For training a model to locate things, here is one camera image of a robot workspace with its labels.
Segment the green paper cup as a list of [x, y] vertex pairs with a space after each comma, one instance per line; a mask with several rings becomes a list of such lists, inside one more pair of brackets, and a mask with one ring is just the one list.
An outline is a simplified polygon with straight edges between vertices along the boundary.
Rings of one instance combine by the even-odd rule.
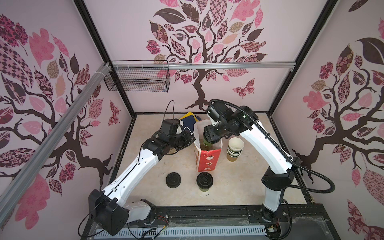
[[202, 192], [207, 192], [210, 189], [210, 187], [201, 187], [199, 186], [199, 190]]
[[202, 151], [211, 151], [214, 149], [214, 146], [205, 140], [200, 140], [200, 149]]

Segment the white red paper bag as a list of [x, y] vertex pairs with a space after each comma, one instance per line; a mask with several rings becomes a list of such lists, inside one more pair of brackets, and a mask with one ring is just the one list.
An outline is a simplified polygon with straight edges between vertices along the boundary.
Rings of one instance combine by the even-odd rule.
[[208, 147], [203, 143], [204, 140], [204, 127], [211, 124], [210, 120], [202, 120], [194, 124], [194, 150], [197, 165], [197, 172], [214, 171], [218, 163], [223, 141]]

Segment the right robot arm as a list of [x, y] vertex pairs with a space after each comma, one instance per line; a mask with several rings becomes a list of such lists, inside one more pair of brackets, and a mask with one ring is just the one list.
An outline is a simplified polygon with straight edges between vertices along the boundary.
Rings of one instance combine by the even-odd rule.
[[[262, 178], [262, 183], [266, 187], [263, 202], [266, 211], [274, 213], [278, 210], [283, 202], [284, 192], [287, 188], [318, 194], [329, 194], [335, 190], [336, 186], [331, 179], [302, 166], [298, 157], [291, 156], [280, 147], [249, 107], [239, 107], [224, 100], [213, 99], [210, 100], [206, 113], [211, 120], [211, 125], [204, 128], [206, 143], [215, 144], [222, 138], [241, 136], [268, 163], [269, 167]], [[323, 179], [330, 185], [329, 188], [318, 190], [293, 185], [294, 171], [296, 169]]]

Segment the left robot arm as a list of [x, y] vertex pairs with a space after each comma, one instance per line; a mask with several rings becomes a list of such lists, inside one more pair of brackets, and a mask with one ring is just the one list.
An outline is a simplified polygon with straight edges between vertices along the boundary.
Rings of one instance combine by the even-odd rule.
[[161, 127], [140, 147], [138, 156], [112, 183], [89, 195], [89, 214], [108, 234], [114, 236], [127, 223], [145, 220], [154, 207], [141, 200], [127, 207], [125, 204], [138, 183], [171, 150], [179, 152], [194, 143], [194, 133], [178, 119], [165, 119]]

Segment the navy napkin stack box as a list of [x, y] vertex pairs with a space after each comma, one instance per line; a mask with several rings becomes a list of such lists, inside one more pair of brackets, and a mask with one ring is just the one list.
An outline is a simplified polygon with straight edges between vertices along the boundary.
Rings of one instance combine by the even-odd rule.
[[194, 132], [195, 123], [201, 120], [199, 116], [194, 115], [192, 112], [188, 112], [180, 119], [180, 121], [183, 122], [183, 126], [187, 127], [192, 133]]

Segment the stack of paper cups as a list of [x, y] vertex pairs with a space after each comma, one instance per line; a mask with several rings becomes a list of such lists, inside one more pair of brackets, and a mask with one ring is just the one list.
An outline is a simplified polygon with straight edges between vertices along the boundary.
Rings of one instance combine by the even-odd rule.
[[243, 152], [244, 142], [240, 138], [230, 138], [227, 148], [227, 159], [230, 162], [236, 161]]

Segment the stack of black lids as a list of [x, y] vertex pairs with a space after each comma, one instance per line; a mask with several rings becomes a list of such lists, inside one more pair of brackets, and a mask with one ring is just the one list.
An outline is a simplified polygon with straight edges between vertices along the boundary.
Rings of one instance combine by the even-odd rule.
[[181, 176], [176, 173], [176, 172], [172, 172], [172, 173], [169, 173], [166, 177], [166, 185], [171, 188], [171, 189], [175, 189], [177, 188], [179, 185], [181, 184]]

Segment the aluminium rail back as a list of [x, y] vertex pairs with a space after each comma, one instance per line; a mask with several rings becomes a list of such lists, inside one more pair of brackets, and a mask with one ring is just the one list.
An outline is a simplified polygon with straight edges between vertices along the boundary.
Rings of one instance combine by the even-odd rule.
[[293, 69], [294, 62], [258, 62], [258, 63], [160, 63], [152, 61], [112, 61], [116, 69], [122, 68], [158, 68], [169, 70], [205, 70], [205, 69]]

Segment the aluminium rail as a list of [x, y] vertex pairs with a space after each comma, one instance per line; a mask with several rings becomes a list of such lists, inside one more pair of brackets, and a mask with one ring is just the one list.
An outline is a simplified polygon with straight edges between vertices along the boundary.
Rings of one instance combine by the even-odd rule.
[[83, 88], [81, 94], [74, 100], [63, 117], [54, 125], [52, 132], [47, 136], [43, 143], [36, 149], [32, 158], [23, 166], [20, 173], [14, 178], [10, 185], [1, 195], [1, 224], [10, 215], [11, 211], [17, 205], [19, 199], [26, 192], [27, 188], [35, 179], [44, 163], [63, 138], [68, 128], [74, 122], [85, 106], [98, 84], [104, 80], [105, 76], [111, 71], [111, 64], [103, 63], [93, 74], [90, 81]]
[[158, 68], [169, 70], [205, 70], [205, 69], [293, 69], [294, 62], [258, 62], [258, 63], [160, 63], [152, 61], [112, 61], [116, 69], [122, 68]]

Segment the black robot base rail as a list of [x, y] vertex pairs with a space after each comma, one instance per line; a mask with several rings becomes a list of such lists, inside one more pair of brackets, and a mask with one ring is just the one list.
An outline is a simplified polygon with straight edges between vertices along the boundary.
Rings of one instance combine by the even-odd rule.
[[[266, 236], [203, 237], [192, 240], [338, 240], [328, 213], [321, 204], [282, 204], [276, 213], [261, 205], [156, 207], [145, 220], [124, 228], [264, 226]], [[94, 240], [104, 231], [88, 222], [82, 240]]]

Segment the aluminium rail left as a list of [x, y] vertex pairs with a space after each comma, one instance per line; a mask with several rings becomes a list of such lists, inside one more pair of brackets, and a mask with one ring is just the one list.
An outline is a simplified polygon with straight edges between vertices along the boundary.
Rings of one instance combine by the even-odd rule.
[[47, 136], [43, 143], [36, 149], [32, 158], [23, 166], [20, 173], [14, 178], [10, 185], [1, 195], [1, 224], [10, 215], [11, 211], [17, 205], [19, 199], [26, 192], [27, 188], [35, 179], [44, 163], [63, 138], [68, 128], [74, 122], [85, 106], [98, 84], [104, 80], [105, 76], [111, 71], [111, 64], [103, 63], [93, 74], [90, 81], [83, 88], [81, 94], [74, 100], [63, 117], [54, 125], [52, 132]]

